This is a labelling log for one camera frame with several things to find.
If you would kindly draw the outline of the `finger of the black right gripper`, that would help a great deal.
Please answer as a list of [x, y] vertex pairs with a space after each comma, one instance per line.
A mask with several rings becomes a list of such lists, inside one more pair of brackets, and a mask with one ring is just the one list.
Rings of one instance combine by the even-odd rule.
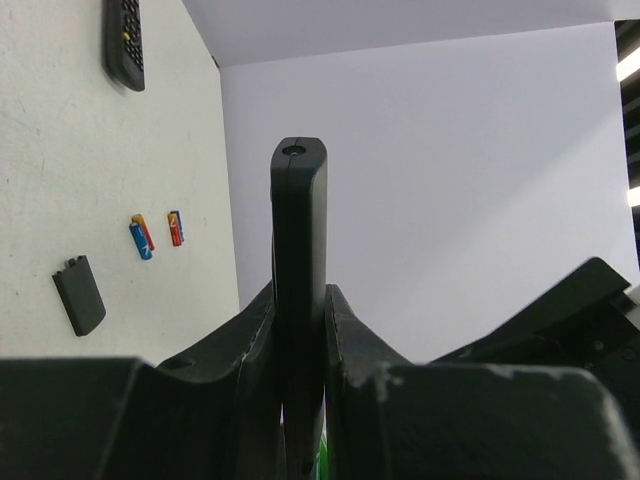
[[639, 335], [630, 283], [593, 257], [488, 335], [438, 360], [584, 367]]

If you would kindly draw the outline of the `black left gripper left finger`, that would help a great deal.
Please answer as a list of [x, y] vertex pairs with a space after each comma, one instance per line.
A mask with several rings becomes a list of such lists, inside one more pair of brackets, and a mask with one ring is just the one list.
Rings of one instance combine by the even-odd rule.
[[3, 361], [2, 477], [273, 478], [273, 320], [264, 288], [158, 366], [125, 357]]

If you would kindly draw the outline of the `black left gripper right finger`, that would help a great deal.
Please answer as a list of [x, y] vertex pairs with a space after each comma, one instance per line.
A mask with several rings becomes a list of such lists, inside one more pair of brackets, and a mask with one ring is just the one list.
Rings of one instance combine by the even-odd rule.
[[327, 289], [333, 479], [626, 479], [630, 432], [576, 368], [416, 365]]

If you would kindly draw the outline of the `green battery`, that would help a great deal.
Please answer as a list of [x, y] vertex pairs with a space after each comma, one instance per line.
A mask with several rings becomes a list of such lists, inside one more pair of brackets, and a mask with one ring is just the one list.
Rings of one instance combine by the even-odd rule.
[[329, 455], [328, 455], [328, 438], [327, 438], [326, 428], [323, 428], [320, 434], [318, 450], [315, 457], [313, 479], [314, 480], [329, 479]]

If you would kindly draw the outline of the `black battery cover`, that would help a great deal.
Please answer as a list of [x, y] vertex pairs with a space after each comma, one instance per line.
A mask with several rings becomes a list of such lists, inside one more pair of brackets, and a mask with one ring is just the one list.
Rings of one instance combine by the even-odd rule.
[[69, 259], [52, 279], [74, 334], [89, 335], [106, 317], [106, 308], [87, 256]]

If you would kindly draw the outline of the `plain black remote control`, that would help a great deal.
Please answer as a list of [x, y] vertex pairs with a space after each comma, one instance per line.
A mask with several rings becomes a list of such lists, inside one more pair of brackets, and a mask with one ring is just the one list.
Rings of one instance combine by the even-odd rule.
[[272, 280], [283, 370], [286, 472], [310, 479], [323, 425], [328, 155], [318, 138], [288, 137], [270, 168]]

